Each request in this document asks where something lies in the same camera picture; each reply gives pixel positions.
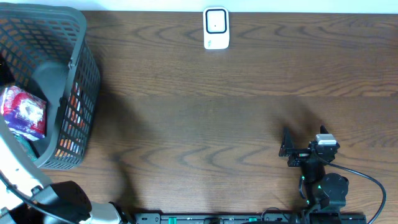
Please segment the pink purple floral pad pack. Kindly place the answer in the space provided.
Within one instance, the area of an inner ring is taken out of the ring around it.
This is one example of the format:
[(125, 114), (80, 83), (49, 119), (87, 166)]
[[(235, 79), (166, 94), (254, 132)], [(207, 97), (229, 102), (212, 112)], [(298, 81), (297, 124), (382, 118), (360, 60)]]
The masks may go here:
[(1, 92), (1, 114), (9, 129), (29, 141), (45, 137), (47, 102), (19, 88), (9, 86)]

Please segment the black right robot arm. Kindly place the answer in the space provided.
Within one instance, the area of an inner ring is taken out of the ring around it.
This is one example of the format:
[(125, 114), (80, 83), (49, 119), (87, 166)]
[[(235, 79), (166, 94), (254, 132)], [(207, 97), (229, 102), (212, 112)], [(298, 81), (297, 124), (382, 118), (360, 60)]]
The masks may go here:
[(298, 190), (307, 208), (291, 214), (289, 223), (341, 223), (340, 209), (346, 205), (349, 181), (337, 173), (326, 173), (325, 166), (335, 159), (340, 145), (324, 126), (306, 148), (294, 147), (288, 128), (283, 129), (280, 157), (289, 167), (299, 167)]

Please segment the teal snack packet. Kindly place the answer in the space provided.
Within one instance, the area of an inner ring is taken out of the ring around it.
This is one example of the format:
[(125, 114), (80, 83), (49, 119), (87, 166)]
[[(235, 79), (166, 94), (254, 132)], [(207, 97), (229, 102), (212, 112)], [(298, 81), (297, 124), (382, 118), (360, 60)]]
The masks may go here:
[(19, 144), (22, 146), (22, 149), (27, 154), (28, 158), (31, 161), (36, 161), (37, 155), (34, 152), (30, 142), (38, 140), (38, 138), (29, 133), (14, 133), (14, 136), (16, 137)]

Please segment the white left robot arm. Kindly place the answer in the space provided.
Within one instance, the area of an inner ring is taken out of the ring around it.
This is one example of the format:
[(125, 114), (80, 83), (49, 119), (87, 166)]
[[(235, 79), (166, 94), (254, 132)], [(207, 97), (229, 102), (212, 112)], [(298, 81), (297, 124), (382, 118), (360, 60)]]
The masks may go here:
[(74, 181), (53, 182), (1, 120), (1, 223), (136, 223), (119, 205), (92, 202)]

